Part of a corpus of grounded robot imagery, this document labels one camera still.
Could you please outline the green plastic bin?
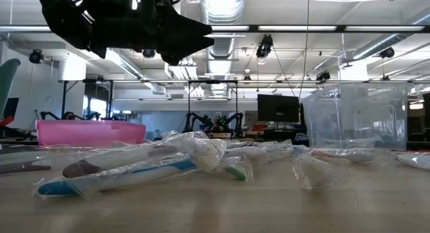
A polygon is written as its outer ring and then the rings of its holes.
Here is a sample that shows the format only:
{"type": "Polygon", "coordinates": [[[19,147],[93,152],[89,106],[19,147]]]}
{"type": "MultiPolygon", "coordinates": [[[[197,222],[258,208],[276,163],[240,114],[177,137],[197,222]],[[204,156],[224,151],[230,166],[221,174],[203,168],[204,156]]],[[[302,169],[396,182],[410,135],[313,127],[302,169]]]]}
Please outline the green plastic bin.
{"type": "Polygon", "coordinates": [[[21,61],[18,58],[12,58],[0,66],[0,119],[3,117],[11,86],[20,64],[21,61]]]}

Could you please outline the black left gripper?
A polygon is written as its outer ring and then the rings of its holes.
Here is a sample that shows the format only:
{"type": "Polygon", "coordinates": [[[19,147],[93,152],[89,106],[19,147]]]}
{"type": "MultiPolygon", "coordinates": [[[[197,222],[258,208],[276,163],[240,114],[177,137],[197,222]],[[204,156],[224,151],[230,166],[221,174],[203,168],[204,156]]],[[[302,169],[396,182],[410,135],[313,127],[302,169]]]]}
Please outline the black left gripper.
{"type": "MultiPolygon", "coordinates": [[[[89,14],[91,25],[89,49],[105,58],[108,48],[155,49],[156,37],[176,35],[205,36],[212,27],[184,17],[172,7],[174,0],[92,0],[89,14]]],[[[157,52],[164,62],[179,62],[214,44],[213,38],[161,44],[157,52]]]]}

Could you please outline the white toothbrush at edge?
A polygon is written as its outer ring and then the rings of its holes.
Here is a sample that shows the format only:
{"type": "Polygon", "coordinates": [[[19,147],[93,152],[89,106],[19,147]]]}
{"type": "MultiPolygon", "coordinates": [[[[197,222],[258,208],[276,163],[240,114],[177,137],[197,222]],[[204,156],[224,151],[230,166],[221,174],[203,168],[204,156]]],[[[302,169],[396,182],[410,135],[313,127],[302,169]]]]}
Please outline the white toothbrush at edge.
{"type": "Polygon", "coordinates": [[[0,165],[0,175],[31,171],[49,171],[50,169],[51,165],[43,161],[32,160],[26,162],[15,162],[0,165]]]}

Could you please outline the clear deep plastic bin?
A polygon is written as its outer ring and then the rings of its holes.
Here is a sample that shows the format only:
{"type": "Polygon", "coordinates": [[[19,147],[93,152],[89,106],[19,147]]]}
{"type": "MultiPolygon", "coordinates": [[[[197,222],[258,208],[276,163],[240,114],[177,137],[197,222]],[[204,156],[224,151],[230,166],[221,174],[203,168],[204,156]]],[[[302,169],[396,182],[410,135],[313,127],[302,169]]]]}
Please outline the clear deep plastic bin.
{"type": "Polygon", "coordinates": [[[405,149],[408,83],[333,85],[302,100],[311,147],[405,149]]]}

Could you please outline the black cabinet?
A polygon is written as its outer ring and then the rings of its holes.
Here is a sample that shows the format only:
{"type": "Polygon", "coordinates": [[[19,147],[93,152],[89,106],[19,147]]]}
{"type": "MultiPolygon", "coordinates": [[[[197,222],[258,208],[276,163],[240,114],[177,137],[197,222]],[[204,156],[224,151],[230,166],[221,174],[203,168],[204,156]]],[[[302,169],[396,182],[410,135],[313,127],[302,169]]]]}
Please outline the black cabinet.
{"type": "Polygon", "coordinates": [[[263,132],[264,141],[295,140],[298,134],[306,134],[307,127],[301,124],[287,125],[284,128],[270,128],[263,132]]]}

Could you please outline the black metal rig frame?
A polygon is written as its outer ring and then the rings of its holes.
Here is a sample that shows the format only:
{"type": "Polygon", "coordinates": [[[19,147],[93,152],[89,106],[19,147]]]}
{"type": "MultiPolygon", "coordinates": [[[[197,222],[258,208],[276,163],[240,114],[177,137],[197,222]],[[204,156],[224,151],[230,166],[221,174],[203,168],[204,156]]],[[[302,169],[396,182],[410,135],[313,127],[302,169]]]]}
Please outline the black metal rig frame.
{"type": "Polygon", "coordinates": [[[187,114],[185,116],[185,127],[184,130],[185,132],[190,132],[191,131],[191,126],[190,126],[190,117],[191,117],[191,85],[197,83],[198,85],[200,85],[201,83],[205,83],[205,84],[209,84],[209,85],[215,85],[215,84],[221,84],[221,83],[232,83],[235,85],[235,93],[238,94],[238,90],[239,90],[239,86],[238,86],[238,81],[237,80],[218,80],[218,79],[206,79],[206,80],[188,80],[187,81],[187,114]]]}
{"type": "Polygon", "coordinates": [[[61,116],[65,114],[66,104],[67,104],[67,93],[78,83],[82,84],[93,84],[96,86],[108,84],[107,88],[108,99],[106,102],[105,115],[107,120],[111,120],[112,118],[112,104],[114,100],[114,80],[103,79],[102,77],[98,77],[97,79],[83,79],[76,81],[68,81],[68,80],[58,80],[59,83],[62,83],[62,107],[61,107],[61,116]]]}

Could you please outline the black computer monitor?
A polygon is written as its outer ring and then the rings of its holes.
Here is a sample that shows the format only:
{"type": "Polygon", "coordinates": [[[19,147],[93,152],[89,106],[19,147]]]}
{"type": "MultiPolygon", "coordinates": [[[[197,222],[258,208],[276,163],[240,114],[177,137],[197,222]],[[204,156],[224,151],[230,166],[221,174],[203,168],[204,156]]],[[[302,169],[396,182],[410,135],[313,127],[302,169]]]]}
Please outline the black computer monitor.
{"type": "MultiPolygon", "coordinates": [[[[6,101],[5,109],[3,111],[3,115],[0,118],[0,121],[5,119],[8,116],[13,116],[15,120],[15,113],[17,110],[19,99],[17,97],[8,98],[6,101]]],[[[4,138],[12,138],[18,135],[18,131],[16,129],[10,128],[7,126],[0,126],[0,139],[4,138]]]]}
{"type": "Polygon", "coordinates": [[[292,96],[257,96],[257,119],[266,122],[299,122],[299,99],[292,96]]]}

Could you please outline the pink plastic bin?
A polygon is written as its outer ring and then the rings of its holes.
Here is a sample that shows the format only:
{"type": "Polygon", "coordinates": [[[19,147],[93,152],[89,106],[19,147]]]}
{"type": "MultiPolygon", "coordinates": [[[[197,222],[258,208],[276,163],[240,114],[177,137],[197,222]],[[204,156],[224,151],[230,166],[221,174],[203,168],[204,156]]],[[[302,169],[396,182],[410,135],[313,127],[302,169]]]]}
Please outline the pink plastic bin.
{"type": "Polygon", "coordinates": [[[146,126],[118,120],[38,120],[38,143],[41,146],[110,146],[114,142],[141,144],[146,126]]]}

